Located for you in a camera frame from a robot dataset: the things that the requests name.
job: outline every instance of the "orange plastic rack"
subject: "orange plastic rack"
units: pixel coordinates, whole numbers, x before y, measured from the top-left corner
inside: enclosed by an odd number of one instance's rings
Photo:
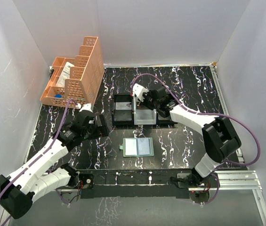
[[[65,87],[58,87],[56,82],[66,62],[74,66],[70,68],[70,78],[65,80]],[[52,67],[53,75],[40,99],[44,105],[65,107],[70,98],[81,105],[94,105],[105,72],[98,37],[85,37],[75,59],[57,57]],[[69,107],[74,108],[75,104],[70,103]]]

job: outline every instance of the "marble pattern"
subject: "marble pattern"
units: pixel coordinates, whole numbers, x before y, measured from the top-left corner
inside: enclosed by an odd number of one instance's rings
[[[135,129],[112,127],[113,94],[129,93],[133,78],[142,73],[152,73],[160,78],[192,109],[209,113],[223,112],[209,66],[107,68],[93,112],[105,116],[109,137],[82,142],[58,161],[54,168],[67,162],[78,170],[191,169],[197,164],[205,153],[203,138],[185,125],[177,124],[168,128],[137,126]],[[150,89],[161,86],[151,76],[143,76],[138,83]],[[42,106],[28,159],[45,145],[57,129],[63,111],[64,108]],[[68,110],[66,120],[72,120],[77,112]],[[152,137],[154,156],[124,158],[119,145],[123,138],[129,137]],[[230,159],[237,161],[236,154],[231,155]]]

